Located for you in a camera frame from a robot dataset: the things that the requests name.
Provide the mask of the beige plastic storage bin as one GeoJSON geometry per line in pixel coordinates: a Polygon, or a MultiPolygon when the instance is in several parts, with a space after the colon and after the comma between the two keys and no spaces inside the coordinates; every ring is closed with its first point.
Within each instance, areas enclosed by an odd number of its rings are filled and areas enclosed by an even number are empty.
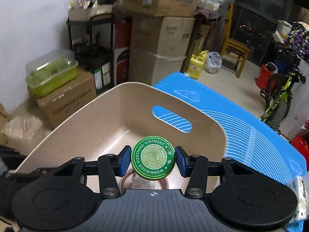
{"type": "Polygon", "coordinates": [[[96,161],[118,154],[146,136],[159,136],[187,154],[221,161],[227,139],[220,124],[187,102],[142,83],[118,85],[94,99],[53,130],[22,162],[18,173],[56,168],[73,157],[96,161]],[[160,120],[154,107],[163,107],[192,126],[184,132],[160,120]]]}

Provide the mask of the white plastic bag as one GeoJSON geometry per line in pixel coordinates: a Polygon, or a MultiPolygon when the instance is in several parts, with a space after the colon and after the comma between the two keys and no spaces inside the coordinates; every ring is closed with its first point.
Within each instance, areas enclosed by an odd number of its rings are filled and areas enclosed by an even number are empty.
{"type": "Polygon", "coordinates": [[[210,74],[217,73],[222,65],[222,57],[218,52],[212,51],[207,53],[205,61],[205,70],[210,74]]]}

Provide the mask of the green plastic lidded container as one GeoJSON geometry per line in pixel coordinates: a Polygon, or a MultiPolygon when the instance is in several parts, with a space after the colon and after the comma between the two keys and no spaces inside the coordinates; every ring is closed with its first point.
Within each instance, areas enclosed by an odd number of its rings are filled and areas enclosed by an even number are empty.
{"type": "Polygon", "coordinates": [[[49,52],[26,64],[26,83],[36,97],[45,97],[75,79],[78,65],[71,50],[49,52]]]}

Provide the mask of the black metal shelf rack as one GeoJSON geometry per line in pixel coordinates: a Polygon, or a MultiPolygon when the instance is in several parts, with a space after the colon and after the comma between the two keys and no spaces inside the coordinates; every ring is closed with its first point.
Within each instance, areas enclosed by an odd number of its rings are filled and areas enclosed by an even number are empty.
{"type": "Polygon", "coordinates": [[[81,68],[94,75],[96,94],[100,95],[115,86],[114,82],[114,24],[113,14],[99,14],[91,16],[87,21],[73,21],[67,19],[70,48],[81,68]],[[108,24],[110,26],[110,47],[106,48],[94,35],[94,27],[108,24]],[[75,43],[72,38],[73,26],[85,26],[89,41],[85,44],[75,43]]]}

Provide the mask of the wooden chair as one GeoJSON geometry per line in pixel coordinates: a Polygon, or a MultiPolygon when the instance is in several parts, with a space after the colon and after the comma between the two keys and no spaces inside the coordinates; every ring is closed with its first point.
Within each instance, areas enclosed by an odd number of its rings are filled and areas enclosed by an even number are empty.
{"type": "Polygon", "coordinates": [[[236,60],[236,77],[240,78],[246,64],[248,55],[251,53],[251,50],[246,44],[241,43],[240,41],[237,41],[230,37],[230,30],[232,27],[233,19],[233,9],[234,5],[232,3],[229,3],[226,17],[224,20],[223,46],[220,55],[222,57],[226,55],[236,60]]]}

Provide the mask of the red white appliance box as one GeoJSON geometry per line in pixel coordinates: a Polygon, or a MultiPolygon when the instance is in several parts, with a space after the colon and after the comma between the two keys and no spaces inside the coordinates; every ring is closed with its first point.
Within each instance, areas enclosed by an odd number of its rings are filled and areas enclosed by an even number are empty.
{"type": "Polygon", "coordinates": [[[114,24],[114,83],[119,85],[128,81],[130,41],[132,35],[132,22],[130,18],[125,18],[114,24]]]}

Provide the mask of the brown paper bag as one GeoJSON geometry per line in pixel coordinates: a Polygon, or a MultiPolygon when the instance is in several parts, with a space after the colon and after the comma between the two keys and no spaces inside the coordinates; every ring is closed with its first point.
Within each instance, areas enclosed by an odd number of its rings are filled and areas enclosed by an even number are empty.
{"type": "Polygon", "coordinates": [[[10,121],[10,114],[6,111],[4,106],[0,104],[0,144],[7,144],[6,138],[3,132],[4,126],[10,121]]]}

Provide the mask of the lower stacked cardboard box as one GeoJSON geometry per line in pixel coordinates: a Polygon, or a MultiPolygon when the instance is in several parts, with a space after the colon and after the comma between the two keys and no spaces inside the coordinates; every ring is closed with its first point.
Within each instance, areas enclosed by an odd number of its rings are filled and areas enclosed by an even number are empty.
{"type": "Polygon", "coordinates": [[[130,43],[130,82],[155,85],[179,72],[186,57],[195,19],[134,14],[130,43]]]}

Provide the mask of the beige tape roll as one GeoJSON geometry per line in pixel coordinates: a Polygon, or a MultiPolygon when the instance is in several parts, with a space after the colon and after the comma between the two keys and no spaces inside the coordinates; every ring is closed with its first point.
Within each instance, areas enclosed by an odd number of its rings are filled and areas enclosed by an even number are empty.
{"type": "Polygon", "coordinates": [[[169,183],[166,178],[158,181],[146,180],[137,175],[133,169],[130,169],[122,178],[120,188],[122,192],[126,189],[164,190],[169,188],[169,183]]]}

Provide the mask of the clear bag of grain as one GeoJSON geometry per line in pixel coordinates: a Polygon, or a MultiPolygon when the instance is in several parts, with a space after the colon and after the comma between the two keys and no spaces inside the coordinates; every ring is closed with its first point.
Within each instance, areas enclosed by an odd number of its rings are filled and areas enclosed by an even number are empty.
{"type": "Polygon", "coordinates": [[[6,123],[2,134],[8,146],[28,156],[46,137],[42,120],[36,116],[17,116],[6,123]]]}

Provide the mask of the green ointment tin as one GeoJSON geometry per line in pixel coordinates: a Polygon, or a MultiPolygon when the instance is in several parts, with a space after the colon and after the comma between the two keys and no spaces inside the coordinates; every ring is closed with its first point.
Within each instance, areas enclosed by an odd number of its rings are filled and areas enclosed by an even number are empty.
{"type": "Polygon", "coordinates": [[[167,177],[175,166],[175,149],[163,137],[147,136],[132,148],[130,160],[137,175],[149,181],[167,177]]]}

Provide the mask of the white tissue box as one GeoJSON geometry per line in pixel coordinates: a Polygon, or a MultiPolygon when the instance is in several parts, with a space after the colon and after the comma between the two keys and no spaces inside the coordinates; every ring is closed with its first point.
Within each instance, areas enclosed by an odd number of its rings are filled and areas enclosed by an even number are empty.
{"type": "Polygon", "coordinates": [[[308,219],[308,194],[309,194],[309,181],[308,181],[308,173],[304,176],[296,176],[295,178],[288,181],[286,184],[297,197],[297,207],[296,211],[293,214],[291,223],[296,223],[300,221],[304,221],[308,219]]]}

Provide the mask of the red bucket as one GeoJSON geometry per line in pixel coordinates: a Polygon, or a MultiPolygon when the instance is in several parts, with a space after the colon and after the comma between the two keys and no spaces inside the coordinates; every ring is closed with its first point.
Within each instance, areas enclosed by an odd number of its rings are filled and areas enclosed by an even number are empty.
{"type": "Polygon", "coordinates": [[[277,73],[277,71],[278,69],[274,63],[268,62],[267,64],[263,64],[256,79],[257,87],[259,87],[259,89],[265,88],[268,79],[271,77],[271,75],[277,73]]]}

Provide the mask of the yellow detergent jug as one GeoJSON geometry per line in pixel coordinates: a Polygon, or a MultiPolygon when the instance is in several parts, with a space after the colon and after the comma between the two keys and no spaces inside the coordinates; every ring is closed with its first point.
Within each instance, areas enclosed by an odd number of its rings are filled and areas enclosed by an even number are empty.
{"type": "Polygon", "coordinates": [[[208,51],[204,50],[198,55],[192,54],[186,69],[185,75],[192,79],[198,80],[202,70],[205,67],[208,51]]]}

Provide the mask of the blue silicone baking mat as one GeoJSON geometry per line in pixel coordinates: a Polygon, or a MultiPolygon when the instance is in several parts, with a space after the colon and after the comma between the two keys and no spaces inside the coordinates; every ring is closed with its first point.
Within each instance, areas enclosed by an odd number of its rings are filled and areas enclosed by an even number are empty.
{"type": "Polygon", "coordinates": [[[306,175],[305,158],[286,140],[253,114],[208,86],[182,73],[172,73],[155,88],[186,101],[216,120],[226,138],[231,157],[283,184],[306,175]]]}

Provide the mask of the brown cardboard box under container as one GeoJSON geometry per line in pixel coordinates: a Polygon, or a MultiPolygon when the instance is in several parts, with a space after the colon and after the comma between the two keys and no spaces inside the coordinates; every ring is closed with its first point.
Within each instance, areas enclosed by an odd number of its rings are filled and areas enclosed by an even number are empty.
{"type": "Polygon", "coordinates": [[[42,98],[28,91],[51,128],[55,129],[67,118],[96,98],[94,75],[81,68],[75,79],[42,98]]]}

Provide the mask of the green black bicycle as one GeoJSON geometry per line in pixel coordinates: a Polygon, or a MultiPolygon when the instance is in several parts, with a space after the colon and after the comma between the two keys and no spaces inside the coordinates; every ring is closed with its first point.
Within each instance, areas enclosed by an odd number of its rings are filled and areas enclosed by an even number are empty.
{"type": "Polygon", "coordinates": [[[283,74],[273,74],[268,79],[266,87],[261,89],[260,96],[266,103],[265,112],[259,119],[273,131],[280,132],[279,128],[290,111],[292,103],[292,87],[301,82],[306,83],[305,75],[300,71],[300,61],[308,61],[308,53],[298,53],[292,48],[278,51],[278,56],[287,67],[283,74]]]}

